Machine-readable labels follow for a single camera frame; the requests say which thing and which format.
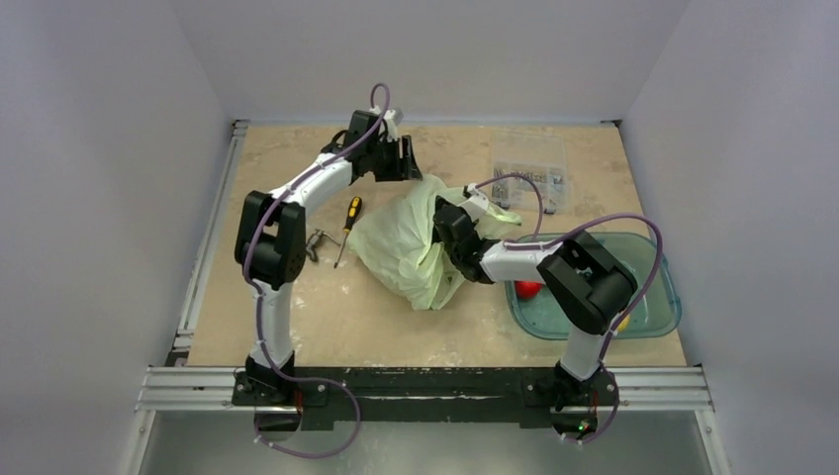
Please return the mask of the red fake fruit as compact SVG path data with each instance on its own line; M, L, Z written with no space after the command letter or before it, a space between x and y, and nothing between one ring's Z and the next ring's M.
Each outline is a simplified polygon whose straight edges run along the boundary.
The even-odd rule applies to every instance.
M540 293L542 284L533 281L515 281L513 287L516 297L520 300L527 301L533 299Z

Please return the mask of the black yellow screwdriver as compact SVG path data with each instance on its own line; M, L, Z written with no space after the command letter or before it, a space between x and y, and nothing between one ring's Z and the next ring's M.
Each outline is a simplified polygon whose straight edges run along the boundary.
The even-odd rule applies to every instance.
M361 214L361 210L363 208L363 199L360 196L354 196L349 203L347 208L347 213L344 221L344 226L342 228L343 237L339 244L338 254L334 260L333 268L336 269L340 264L340 260L344 254L344 250L346 247L346 243L348 240L348 236L353 229L355 223L358 220L359 215Z

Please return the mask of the grey metal tool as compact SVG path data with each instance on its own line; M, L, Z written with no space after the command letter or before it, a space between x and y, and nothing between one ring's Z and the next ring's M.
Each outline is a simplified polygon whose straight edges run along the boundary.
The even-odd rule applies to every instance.
M335 245L340 245L337 239L322 229L314 229L307 238L305 252L312 263L318 263L320 261L318 250L325 240Z

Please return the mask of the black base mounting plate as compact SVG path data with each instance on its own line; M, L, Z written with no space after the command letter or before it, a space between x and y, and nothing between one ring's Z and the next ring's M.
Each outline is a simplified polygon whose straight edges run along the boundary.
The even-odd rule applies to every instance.
M586 382L559 367L297 367L290 379L271 370L235 373L235 407L268 415L279 428L287 411L302 430L337 422L516 424L586 437L599 412L620 404L614 376L598 370Z

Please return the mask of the light green plastic bag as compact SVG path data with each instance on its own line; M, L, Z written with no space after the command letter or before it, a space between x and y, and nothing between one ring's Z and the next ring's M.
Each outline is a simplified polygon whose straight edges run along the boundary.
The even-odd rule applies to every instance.
M442 309L466 282L442 244L432 240L438 197L455 205L466 201L461 188L428 174L407 192L364 213L348 238L350 251L370 273L416 311Z

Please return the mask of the clear screw organizer box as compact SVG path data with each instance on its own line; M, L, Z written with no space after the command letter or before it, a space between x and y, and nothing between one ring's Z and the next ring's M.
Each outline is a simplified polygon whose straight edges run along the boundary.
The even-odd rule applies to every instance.
M533 182L547 215L564 213L569 204L569 176L563 139L556 135L501 131L493 133L493 175L525 176ZM505 209L535 210L533 188L521 178L505 178L491 185L493 201Z

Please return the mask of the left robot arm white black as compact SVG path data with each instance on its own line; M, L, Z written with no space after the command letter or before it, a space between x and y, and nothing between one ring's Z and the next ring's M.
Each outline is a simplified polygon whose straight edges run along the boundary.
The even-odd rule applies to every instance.
M346 129L290 182L244 199L234 259L254 299L256 338L244 365L243 387L269 404L294 395L291 293L306 261L307 215L366 174L378 182L420 180L412 140L398 131L400 109L358 110Z

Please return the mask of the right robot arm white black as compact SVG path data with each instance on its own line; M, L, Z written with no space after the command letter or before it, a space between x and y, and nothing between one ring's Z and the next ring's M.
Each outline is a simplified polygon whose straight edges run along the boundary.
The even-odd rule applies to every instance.
M634 305L635 276L589 233L577 228L554 241L506 242L481 237L467 209L439 198L434 238L470 282L543 285L572 327L555 377L558 395L578 403L595 387L608 335Z

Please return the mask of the yellow fake lemon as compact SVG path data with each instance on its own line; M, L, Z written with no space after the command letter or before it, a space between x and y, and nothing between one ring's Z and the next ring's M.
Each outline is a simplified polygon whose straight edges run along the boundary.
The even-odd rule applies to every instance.
M622 332L624 332L624 331L625 331L625 329L626 329L626 328L628 327L628 325L630 324L630 322L631 322L631 315L630 315L630 314L625 315L625 316L623 317L623 319L620 321L619 325L616 327L616 331L617 331L618 333L622 333Z

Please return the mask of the teal plastic container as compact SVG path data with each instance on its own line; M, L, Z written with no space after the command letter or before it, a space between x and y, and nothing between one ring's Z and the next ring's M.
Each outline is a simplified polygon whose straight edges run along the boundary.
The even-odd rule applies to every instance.
M592 236L643 284L649 275L656 254L656 242L649 237L626 232L593 232ZM510 313L519 327L530 335L545 340L565 340L571 322L548 289L531 300L516 297L513 283L505 284ZM646 294L629 313L631 322L618 337L659 337L674 330L682 316L682 304L663 259Z

